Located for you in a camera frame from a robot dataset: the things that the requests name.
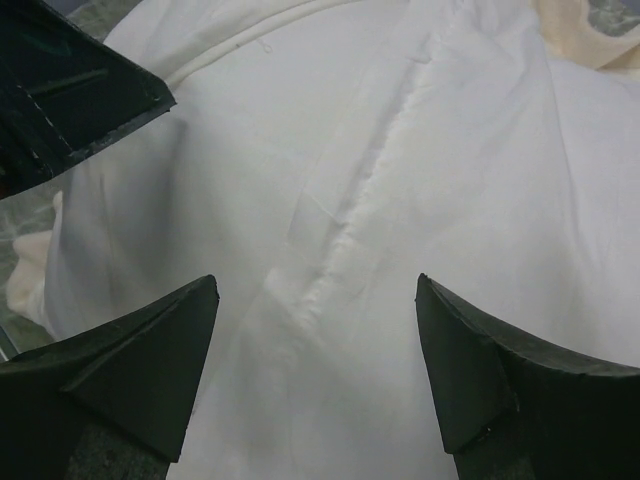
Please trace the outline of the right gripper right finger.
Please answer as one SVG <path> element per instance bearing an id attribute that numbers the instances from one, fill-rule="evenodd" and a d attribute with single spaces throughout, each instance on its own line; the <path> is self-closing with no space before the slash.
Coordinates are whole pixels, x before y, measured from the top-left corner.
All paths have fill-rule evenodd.
<path id="1" fill-rule="evenodd" d="M 635 479 L 639 371 L 497 319 L 427 276 L 416 312 L 444 450 L 462 479 Z"/>

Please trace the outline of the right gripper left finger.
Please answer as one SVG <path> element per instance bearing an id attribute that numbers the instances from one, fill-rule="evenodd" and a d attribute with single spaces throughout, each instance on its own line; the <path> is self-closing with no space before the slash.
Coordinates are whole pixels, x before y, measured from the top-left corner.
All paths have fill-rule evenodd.
<path id="1" fill-rule="evenodd" d="M 181 455 L 219 304 L 201 277 L 1 366 L 5 479 L 163 479 Z"/>

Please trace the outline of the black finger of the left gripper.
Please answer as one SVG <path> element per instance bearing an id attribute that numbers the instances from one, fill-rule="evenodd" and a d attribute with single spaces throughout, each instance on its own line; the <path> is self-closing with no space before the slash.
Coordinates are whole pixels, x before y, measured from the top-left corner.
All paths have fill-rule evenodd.
<path id="1" fill-rule="evenodd" d="M 45 2 L 2 2 L 2 198 L 63 174 L 175 103 L 160 78 Z"/>

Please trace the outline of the white pillow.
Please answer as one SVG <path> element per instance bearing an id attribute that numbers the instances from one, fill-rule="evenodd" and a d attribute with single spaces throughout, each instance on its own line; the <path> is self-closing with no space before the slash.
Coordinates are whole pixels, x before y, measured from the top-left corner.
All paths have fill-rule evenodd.
<path id="1" fill-rule="evenodd" d="M 106 43 L 177 103 L 71 173 L 44 315 L 215 276 L 171 478 L 453 478 L 421 274 L 638 363 L 639 84 L 553 56 L 527 2 L 145 1 Z"/>

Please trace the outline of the grey pillowcase with cream ruffle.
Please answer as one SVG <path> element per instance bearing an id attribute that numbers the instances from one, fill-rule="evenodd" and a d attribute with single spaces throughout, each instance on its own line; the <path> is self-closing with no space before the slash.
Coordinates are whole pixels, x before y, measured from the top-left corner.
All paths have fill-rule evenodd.
<path id="1" fill-rule="evenodd" d="M 533 1 L 555 56 L 595 70 L 639 69 L 639 15 L 621 1 Z M 61 201 L 60 184 L 36 188 L 1 209 L 1 274 L 13 314 L 31 319 L 44 285 L 52 231 L 44 224 Z"/>

